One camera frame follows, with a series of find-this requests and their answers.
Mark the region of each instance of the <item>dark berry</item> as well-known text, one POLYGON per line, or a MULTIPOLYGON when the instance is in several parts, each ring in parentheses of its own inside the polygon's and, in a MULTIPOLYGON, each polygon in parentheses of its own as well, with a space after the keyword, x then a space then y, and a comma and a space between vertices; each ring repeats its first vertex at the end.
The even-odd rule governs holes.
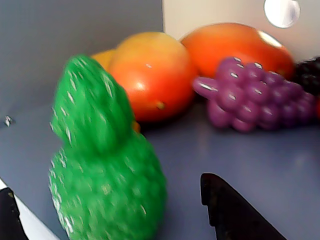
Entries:
POLYGON ((320 56, 298 62, 295 66, 293 82, 315 96, 320 95, 320 56))

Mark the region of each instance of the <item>green plastic fruit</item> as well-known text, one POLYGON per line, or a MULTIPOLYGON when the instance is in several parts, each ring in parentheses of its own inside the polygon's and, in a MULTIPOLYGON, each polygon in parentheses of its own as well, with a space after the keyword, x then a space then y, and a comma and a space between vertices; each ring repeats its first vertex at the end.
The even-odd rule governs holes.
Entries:
POLYGON ((71 240, 148 240, 161 223, 166 178, 133 127, 124 89, 92 58, 72 57, 55 94, 51 127, 63 147, 49 188, 71 240))

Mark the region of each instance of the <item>white edge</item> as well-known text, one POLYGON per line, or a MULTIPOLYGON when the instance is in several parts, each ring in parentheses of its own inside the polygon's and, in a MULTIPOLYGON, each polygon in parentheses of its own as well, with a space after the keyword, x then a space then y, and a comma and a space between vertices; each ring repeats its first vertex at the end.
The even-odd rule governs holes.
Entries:
MULTIPOLYGON (((0 179, 0 190, 7 185, 0 179)), ((16 204, 20 211, 20 220, 26 236, 29 240, 59 240, 47 226, 34 215, 29 208, 14 195, 16 204)))

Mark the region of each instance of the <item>screw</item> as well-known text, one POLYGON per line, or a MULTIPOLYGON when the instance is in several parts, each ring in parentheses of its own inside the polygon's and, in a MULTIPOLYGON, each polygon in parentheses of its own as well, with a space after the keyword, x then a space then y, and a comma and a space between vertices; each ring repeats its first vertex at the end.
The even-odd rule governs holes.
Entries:
POLYGON ((10 127, 11 124, 13 124, 15 121, 9 116, 5 116, 4 117, 4 124, 7 126, 7 127, 10 127))

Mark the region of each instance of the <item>plastic grapes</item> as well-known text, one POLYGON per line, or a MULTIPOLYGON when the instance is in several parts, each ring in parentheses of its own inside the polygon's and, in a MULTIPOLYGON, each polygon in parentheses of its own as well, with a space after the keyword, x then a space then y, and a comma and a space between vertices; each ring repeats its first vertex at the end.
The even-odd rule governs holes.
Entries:
POLYGON ((316 116, 315 97, 259 63, 223 60, 215 79, 198 77, 193 89, 208 99, 207 112, 216 128, 247 133, 260 127, 276 130, 306 125, 316 116))

